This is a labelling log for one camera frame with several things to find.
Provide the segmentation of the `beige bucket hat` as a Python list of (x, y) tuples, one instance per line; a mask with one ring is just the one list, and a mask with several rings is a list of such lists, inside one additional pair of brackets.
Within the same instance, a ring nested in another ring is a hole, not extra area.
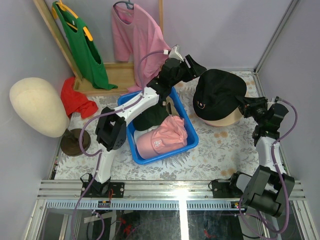
[(241, 112), (237, 108), (233, 112), (231, 112), (229, 115), (227, 115), (226, 117), (224, 117), (222, 119), (219, 119), (219, 120), (204, 120), (203, 119), (202, 121), (205, 122), (209, 126), (226, 127), (226, 126), (230, 126), (230, 125), (237, 123), (242, 117), (243, 117), (243, 115), (241, 114)]

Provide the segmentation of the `black hat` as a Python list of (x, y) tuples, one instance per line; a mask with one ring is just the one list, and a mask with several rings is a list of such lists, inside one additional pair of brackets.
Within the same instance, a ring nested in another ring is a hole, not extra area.
[(239, 76), (209, 69), (198, 79), (193, 95), (193, 109), (196, 115), (206, 121), (218, 121), (230, 115), (238, 106), (237, 96), (247, 93), (246, 82)]

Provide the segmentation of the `blue plastic bin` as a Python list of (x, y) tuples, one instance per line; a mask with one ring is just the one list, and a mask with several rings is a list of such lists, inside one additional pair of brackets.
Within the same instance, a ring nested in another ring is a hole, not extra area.
[(135, 127), (133, 126), (133, 123), (129, 123), (127, 128), (126, 128), (126, 135), (127, 135), (127, 139), (128, 139), (128, 144), (131, 150), (131, 155), (132, 155), (132, 159), (135, 163), (139, 164), (139, 165), (147, 165), (147, 164), (151, 164), (154, 162), (158, 162), (158, 161), (162, 161), (166, 158), (187, 152), (190, 149), (195, 148), (198, 143), (199, 143), (199, 137), (187, 115), (187, 112), (184, 108), (184, 105), (182, 104), (180, 97), (176, 91), (176, 89), (174, 87), (172, 87), (171, 89), (171, 93), (169, 94), (169, 96), (172, 98), (174, 106), (177, 110), (177, 112), (179, 113), (179, 116), (182, 117), (184, 119), (184, 128), (187, 132), (187, 145), (167, 152), (167, 153), (163, 153), (160, 154), (159, 156), (155, 156), (155, 157), (151, 157), (151, 158), (147, 158), (147, 159), (143, 159), (140, 154), (138, 153), (138, 149), (137, 149), (137, 145), (136, 145), (136, 141), (134, 140), (134, 133), (135, 133)]

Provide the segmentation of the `pink t-shirt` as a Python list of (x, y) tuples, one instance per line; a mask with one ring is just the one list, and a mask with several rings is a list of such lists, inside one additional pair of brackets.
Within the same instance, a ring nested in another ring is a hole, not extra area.
[(114, 5), (111, 13), (114, 57), (120, 62), (133, 58), (135, 84), (128, 91), (140, 91), (158, 75), (168, 56), (155, 53), (141, 59), (151, 52), (169, 50), (170, 47), (160, 26), (139, 5), (134, 4), (133, 9)]

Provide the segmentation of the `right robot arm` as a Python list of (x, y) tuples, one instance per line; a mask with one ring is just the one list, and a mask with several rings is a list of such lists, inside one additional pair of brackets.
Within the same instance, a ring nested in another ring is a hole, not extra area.
[(237, 171), (229, 179), (215, 179), (208, 185), (216, 199), (242, 198), (245, 206), (280, 217), (289, 208), (289, 196), (295, 179), (289, 176), (280, 157), (280, 125), (289, 113), (281, 99), (268, 102), (265, 97), (236, 97), (245, 118), (252, 117), (252, 133), (259, 166), (253, 175)]

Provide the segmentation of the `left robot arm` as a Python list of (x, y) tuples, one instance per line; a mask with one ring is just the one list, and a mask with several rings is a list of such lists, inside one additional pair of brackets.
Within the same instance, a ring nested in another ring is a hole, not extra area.
[(80, 131), (78, 142), (82, 153), (98, 157), (94, 172), (89, 174), (89, 183), (83, 186), (84, 194), (91, 191), (101, 198), (109, 194), (113, 154), (127, 138), (127, 125), (146, 109), (160, 105), (177, 83), (192, 81), (206, 70), (206, 67), (197, 63), (190, 55), (169, 57), (158, 75), (142, 89), (141, 93), (114, 109), (105, 107), (95, 119), (98, 120), (97, 141), (105, 148), (106, 153), (101, 149), (93, 154), (87, 153), (83, 147), (85, 131), (83, 129)]

